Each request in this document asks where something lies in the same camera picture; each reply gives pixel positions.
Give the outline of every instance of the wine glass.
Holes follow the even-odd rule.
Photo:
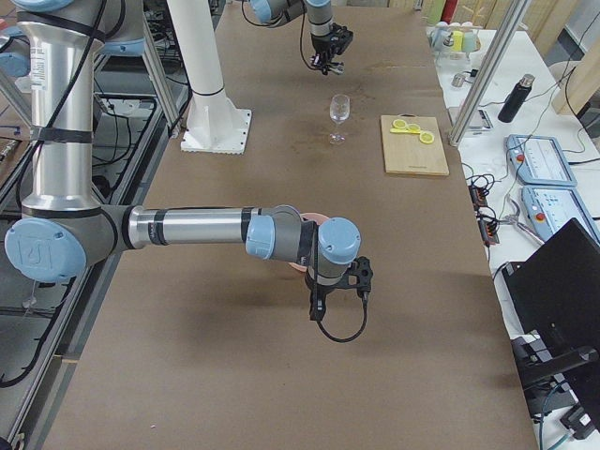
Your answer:
[[[350,116],[350,98],[337,94],[331,99],[329,117],[336,123],[336,129],[329,135],[329,143],[340,145],[346,141],[346,136],[339,132],[339,126]]]

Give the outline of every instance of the blue joint cap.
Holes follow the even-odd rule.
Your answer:
[[[329,5],[331,3],[331,0],[307,0],[307,3],[313,8],[322,8]]]
[[[23,275],[44,283],[60,283],[79,275],[85,251],[66,228],[45,218],[23,218],[7,231],[7,256]]]
[[[129,40],[127,42],[106,42],[100,53],[109,56],[142,56],[145,50],[145,39]]]
[[[268,260],[275,248],[275,222],[271,216],[253,216],[247,227],[246,252]]]
[[[12,0],[16,6],[27,11],[51,12],[68,7],[74,0]]]
[[[24,77],[29,73],[29,58],[16,52],[0,53],[0,68],[9,77]]]
[[[252,5],[252,9],[254,9],[254,14],[256,18],[261,21],[261,23],[269,22],[271,20],[271,5],[269,5],[268,0],[250,0],[250,4]]]
[[[360,232],[344,217],[333,217],[319,227],[319,250],[331,263],[350,264],[358,255]]]

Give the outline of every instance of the control panel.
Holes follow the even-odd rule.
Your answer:
[[[574,187],[525,186],[521,199],[533,228],[544,241],[568,220],[576,218],[600,242],[600,232]]]
[[[511,134],[506,151],[518,178],[528,185],[576,186],[563,150],[555,138]]]

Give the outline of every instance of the black bottle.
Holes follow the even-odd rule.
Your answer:
[[[525,98],[532,91],[532,84],[535,77],[529,73],[523,75],[521,81],[515,84],[513,92],[506,98],[504,106],[500,114],[498,114],[498,120],[508,124],[513,121],[518,113],[518,110],[523,105]]]

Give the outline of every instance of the stain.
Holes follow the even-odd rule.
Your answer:
[[[390,71],[390,70],[394,70],[397,68],[425,68],[425,67],[426,66],[424,66],[424,65],[418,65],[418,66],[399,65],[392,61],[383,60],[380,63],[375,63],[370,66],[366,66],[364,68],[364,70],[366,70],[367,72],[381,72],[381,71]]]

